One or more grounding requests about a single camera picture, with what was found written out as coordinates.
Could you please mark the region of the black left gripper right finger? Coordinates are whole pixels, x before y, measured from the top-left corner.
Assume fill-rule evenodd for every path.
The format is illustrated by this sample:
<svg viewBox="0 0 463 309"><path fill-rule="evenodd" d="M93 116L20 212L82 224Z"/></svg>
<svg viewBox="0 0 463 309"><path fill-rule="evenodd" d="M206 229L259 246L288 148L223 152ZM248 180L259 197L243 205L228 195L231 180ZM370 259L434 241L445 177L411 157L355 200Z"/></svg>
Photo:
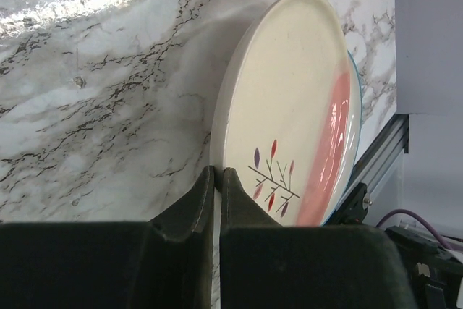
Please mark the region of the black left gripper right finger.
<svg viewBox="0 0 463 309"><path fill-rule="evenodd" d="M364 225L281 227L243 190L221 187L222 308L415 308L393 242Z"/></svg>

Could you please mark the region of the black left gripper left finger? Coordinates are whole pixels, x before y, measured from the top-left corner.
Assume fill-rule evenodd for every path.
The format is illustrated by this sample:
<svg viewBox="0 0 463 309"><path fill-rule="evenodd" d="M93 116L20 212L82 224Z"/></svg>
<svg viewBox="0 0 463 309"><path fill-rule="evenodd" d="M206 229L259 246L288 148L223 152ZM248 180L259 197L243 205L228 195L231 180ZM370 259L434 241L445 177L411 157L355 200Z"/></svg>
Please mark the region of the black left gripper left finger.
<svg viewBox="0 0 463 309"><path fill-rule="evenodd" d="M3 223L3 308L209 308L214 173L150 221Z"/></svg>

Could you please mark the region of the cream pink branch plate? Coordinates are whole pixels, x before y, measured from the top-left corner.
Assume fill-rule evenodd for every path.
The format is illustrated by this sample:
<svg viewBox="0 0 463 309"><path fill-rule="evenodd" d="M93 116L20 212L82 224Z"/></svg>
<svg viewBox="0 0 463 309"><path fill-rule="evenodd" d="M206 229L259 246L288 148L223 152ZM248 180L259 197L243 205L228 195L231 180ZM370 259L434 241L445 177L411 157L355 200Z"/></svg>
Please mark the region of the cream pink branch plate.
<svg viewBox="0 0 463 309"><path fill-rule="evenodd" d="M327 0L278 0L238 43L213 117L210 163L233 168L284 226L319 226L343 190L351 68Z"/></svg>

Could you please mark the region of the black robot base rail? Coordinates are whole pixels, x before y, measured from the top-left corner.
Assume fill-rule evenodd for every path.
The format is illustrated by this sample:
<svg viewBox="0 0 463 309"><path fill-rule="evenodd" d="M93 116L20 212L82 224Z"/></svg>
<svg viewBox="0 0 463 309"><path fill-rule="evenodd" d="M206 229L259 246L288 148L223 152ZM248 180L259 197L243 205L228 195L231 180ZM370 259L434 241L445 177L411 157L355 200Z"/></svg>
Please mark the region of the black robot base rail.
<svg viewBox="0 0 463 309"><path fill-rule="evenodd" d="M368 187L361 182L327 224L361 224L370 205ZM386 234L402 257L419 308L462 307L462 254L455 247L447 250L438 240L401 227L389 227Z"/></svg>

